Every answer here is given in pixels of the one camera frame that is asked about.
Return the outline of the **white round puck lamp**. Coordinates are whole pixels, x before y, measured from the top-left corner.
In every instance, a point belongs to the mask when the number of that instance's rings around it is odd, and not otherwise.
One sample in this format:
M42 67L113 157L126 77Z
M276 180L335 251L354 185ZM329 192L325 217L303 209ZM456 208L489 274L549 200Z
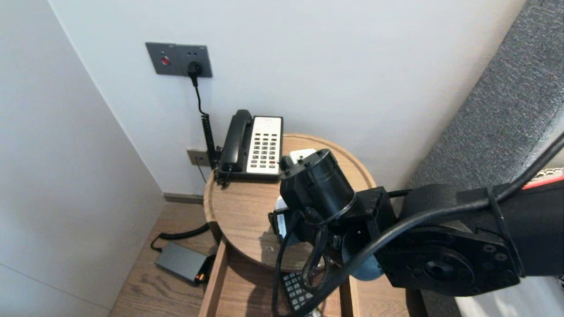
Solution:
M280 243L284 240L284 238L287 235L288 225L291 216L292 216L292 211L290 210L284 199L281 196L279 196L275 202L272 227Z

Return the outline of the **black TV remote control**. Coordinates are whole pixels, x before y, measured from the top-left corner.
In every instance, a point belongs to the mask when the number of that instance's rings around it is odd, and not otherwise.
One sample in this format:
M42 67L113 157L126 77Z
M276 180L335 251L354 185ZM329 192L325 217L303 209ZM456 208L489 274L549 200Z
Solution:
M304 289L300 273L282 273L281 279L291 311L298 311L313 297L312 293Z

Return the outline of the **curved wooden table drawer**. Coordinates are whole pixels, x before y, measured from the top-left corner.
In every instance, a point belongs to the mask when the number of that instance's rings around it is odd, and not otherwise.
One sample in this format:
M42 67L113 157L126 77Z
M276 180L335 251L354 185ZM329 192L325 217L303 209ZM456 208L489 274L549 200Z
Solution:
M199 317L270 317L273 273L246 259L223 237ZM360 317L355 281L346 282L321 307L324 317Z

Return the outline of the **round wooden side table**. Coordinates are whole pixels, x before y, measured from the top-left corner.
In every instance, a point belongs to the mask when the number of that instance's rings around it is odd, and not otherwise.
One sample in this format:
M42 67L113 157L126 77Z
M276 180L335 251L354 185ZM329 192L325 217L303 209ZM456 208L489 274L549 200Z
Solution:
M308 134L286 134L282 152L314 148L330 149L355 191L376 186L365 166L337 143ZM223 189L210 173L204 190L204 213L208 222L216 222L232 249L254 264L274 269L279 242L272 232L268 213L275 208L280 184L235 179Z

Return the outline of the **black and white desk telephone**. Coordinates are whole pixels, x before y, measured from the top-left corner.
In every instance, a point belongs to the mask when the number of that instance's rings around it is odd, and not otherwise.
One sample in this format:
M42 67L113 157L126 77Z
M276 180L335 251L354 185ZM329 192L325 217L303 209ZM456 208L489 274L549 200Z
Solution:
M221 172L219 160L218 179L224 183L232 179L277 181L281 173L278 162L282 156L283 124L282 117L252 116L245 132L246 157L242 171Z

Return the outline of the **black telephone handset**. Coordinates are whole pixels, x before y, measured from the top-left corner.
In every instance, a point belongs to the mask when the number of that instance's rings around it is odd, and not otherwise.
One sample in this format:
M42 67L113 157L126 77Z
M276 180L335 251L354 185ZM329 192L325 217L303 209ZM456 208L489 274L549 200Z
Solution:
M219 163L219 171L224 173L242 171L246 157L245 132L251 120L252 115L248 110L238 110L232 116Z

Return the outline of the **grey power adapter brick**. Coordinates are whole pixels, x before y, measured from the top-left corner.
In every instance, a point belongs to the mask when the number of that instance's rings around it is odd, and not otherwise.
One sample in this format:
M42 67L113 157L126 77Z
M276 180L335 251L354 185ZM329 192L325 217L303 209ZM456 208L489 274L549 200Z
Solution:
M190 283L199 284L206 279L208 259L205 254L170 242L157 257L155 265Z

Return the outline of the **grey upholstered headboard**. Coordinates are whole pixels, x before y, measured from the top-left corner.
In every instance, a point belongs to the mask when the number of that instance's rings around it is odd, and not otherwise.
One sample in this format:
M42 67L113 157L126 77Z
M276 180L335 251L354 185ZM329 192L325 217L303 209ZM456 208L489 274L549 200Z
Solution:
M564 120L564 0L527 0L449 126L408 182L508 183Z

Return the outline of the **white bed sheet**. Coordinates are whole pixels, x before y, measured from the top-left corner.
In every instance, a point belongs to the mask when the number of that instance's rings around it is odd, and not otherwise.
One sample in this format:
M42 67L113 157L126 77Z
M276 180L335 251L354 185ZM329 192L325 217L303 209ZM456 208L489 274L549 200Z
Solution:
M513 287L455 301L462 317L564 317L564 281L526 277Z

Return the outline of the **beige low wall socket plate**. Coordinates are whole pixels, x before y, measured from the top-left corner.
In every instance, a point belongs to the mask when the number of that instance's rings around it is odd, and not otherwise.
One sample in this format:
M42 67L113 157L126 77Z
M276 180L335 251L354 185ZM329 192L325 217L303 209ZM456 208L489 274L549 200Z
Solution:
M186 152L192 165L208 168L211 167L207 150L187 149Z

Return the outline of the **grey upholstered bed frame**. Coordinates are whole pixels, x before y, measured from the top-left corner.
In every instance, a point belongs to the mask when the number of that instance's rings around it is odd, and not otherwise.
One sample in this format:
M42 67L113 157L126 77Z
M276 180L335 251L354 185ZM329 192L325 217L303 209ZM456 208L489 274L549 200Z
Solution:
M410 317L462 317L455 297L452 296L406 289L405 299Z

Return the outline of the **grey wall power socket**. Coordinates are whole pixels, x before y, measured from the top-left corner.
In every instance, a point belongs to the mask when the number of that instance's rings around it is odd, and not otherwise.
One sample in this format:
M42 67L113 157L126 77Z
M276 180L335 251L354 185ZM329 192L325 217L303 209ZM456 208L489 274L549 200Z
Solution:
M180 76L187 77L189 64L195 62L203 68L199 77L213 77L209 52L206 45L176 44L176 52L178 55Z

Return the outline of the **grey wall switch panel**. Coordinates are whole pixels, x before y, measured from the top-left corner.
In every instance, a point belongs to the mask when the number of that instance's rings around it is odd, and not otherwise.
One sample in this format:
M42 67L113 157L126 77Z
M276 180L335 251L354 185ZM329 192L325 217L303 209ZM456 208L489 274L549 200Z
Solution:
M157 74L171 76L181 75L175 44L145 42L145 46Z

